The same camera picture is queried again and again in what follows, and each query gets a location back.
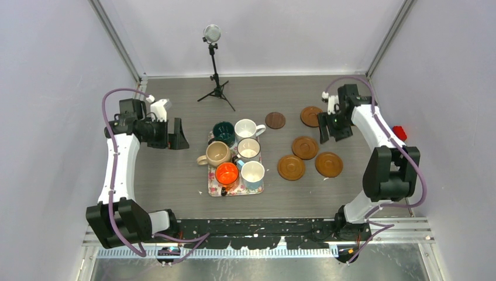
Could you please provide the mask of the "white mug blue base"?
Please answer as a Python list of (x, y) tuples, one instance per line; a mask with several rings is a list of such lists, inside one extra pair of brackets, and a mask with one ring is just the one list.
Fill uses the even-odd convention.
[(241, 119), (234, 125), (236, 141), (240, 142), (243, 139), (256, 139), (266, 131), (265, 125), (257, 125), (251, 119)]

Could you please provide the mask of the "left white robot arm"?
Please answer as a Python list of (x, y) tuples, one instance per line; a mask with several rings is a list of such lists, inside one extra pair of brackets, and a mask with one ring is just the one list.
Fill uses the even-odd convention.
[(108, 161), (104, 186), (97, 205), (87, 207), (86, 219), (105, 249), (150, 240), (153, 234), (165, 242), (178, 238), (180, 228), (170, 209), (148, 213), (135, 201), (135, 167), (141, 144), (150, 148), (189, 148), (180, 118), (168, 132), (168, 99), (152, 100), (150, 107), (138, 99), (119, 102), (119, 113), (104, 129)]

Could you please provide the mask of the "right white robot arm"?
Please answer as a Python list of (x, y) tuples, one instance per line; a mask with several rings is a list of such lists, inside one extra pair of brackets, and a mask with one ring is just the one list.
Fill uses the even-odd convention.
[(375, 211), (388, 205), (398, 206), (399, 201), (414, 194), (420, 151), (394, 135), (374, 98), (360, 95), (357, 85), (345, 84), (336, 95), (324, 91), (321, 99), (327, 109), (317, 115), (320, 143), (351, 137), (352, 128), (356, 127), (371, 149), (362, 191), (335, 214), (332, 234), (349, 240), (364, 231)]

